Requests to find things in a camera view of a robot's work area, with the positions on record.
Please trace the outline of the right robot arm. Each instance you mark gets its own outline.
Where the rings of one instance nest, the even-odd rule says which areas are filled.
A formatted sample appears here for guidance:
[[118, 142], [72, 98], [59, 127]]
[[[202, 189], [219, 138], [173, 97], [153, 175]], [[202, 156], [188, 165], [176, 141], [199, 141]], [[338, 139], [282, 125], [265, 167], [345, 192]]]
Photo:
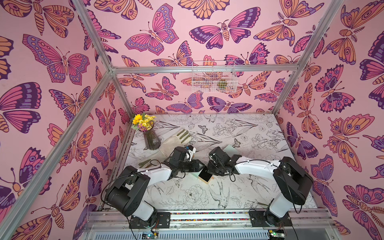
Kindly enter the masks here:
[[209, 153], [208, 173], [215, 176], [254, 175], [274, 180], [280, 193], [263, 213], [268, 226], [280, 226], [292, 208], [303, 206], [314, 183], [313, 178], [290, 157], [270, 162], [241, 155], [230, 157], [220, 147]]

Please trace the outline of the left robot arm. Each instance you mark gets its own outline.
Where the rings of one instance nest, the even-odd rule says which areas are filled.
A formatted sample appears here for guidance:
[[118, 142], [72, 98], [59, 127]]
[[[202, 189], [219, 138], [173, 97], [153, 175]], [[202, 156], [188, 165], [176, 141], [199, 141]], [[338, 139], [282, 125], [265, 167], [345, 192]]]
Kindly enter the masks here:
[[205, 164], [193, 158], [195, 151], [193, 146], [175, 147], [163, 162], [150, 160], [150, 164], [159, 164], [152, 169], [125, 167], [102, 190], [102, 202], [130, 220], [139, 220], [144, 227], [155, 226], [159, 222], [158, 211], [143, 200], [147, 188], [158, 182], [174, 179], [179, 173], [198, 173], [203, 170]]

